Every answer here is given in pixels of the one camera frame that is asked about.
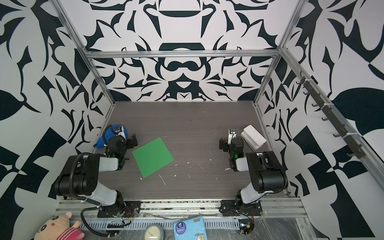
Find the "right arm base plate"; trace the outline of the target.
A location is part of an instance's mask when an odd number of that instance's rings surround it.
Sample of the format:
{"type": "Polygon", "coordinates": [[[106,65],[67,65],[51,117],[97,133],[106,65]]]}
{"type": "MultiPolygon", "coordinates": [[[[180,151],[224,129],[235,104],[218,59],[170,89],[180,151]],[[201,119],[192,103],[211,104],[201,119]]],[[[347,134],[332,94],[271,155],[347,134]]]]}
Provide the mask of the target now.
{"type": "Polygon", "coordinates": [[[219,212],[225,217],[261,216],[262,211],[260,203],[244,205],[235,200],[221,200],[221,205],[219,207],[219,212]]]}

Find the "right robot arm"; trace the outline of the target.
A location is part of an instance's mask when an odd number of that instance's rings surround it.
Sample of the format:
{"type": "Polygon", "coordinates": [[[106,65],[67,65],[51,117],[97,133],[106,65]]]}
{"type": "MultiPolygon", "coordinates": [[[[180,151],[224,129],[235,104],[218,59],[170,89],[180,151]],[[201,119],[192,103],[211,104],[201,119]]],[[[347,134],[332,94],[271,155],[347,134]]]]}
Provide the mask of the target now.
{"type": "Polygon", "coordinates": [[[274,152],[245,153],[242,138],[234,138],[231,141],[220,139],[219,149],[229,153],[231,170],[250,174],[251,182],[238,191],[235,205],[256,204],[267,195],[287,189],[286,172],[274,152]]]}

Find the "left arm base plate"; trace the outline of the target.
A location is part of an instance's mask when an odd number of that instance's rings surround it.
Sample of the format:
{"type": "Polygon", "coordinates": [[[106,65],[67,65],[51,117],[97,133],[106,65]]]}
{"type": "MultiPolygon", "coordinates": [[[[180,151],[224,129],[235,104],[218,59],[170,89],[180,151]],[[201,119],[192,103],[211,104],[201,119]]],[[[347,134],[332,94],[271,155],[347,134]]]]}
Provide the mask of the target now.
{"type": "Polygon", "coordinates": [[[124,201],[121,206],[102,206],[99,209],[98,218],[112,218],[121,216],[123,218],[130,218],[140,213],[141,201],[124,201]]]}

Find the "green square paper sheet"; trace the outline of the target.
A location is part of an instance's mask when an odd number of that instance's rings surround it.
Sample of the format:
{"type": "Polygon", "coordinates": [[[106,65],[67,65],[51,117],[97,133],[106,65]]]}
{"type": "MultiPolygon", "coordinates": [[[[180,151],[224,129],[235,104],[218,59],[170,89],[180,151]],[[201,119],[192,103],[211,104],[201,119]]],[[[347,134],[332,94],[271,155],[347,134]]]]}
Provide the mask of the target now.
{"type": "Polygon", "coordinates": [[[143,178],[149,177],[174,161],[174,158],[161,138],[157,138],[134,150],[133,156],[143,178]]]}

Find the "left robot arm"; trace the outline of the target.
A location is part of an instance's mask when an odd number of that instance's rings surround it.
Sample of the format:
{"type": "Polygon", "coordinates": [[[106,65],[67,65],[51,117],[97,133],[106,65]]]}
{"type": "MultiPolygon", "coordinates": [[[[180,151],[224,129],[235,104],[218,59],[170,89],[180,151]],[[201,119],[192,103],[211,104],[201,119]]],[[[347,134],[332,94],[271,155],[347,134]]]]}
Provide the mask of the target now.
{"type": "Polygon", "coordinates": [[[138,146],[137,136],[116,135],[108,140],[105,154],[81,153],[70,156],[54,183],[58,196],[82,200],[102,207],[108,215],[123,210],[121,192],[99,182],[99,173],[121,171],[126,152],[138,146]]]}

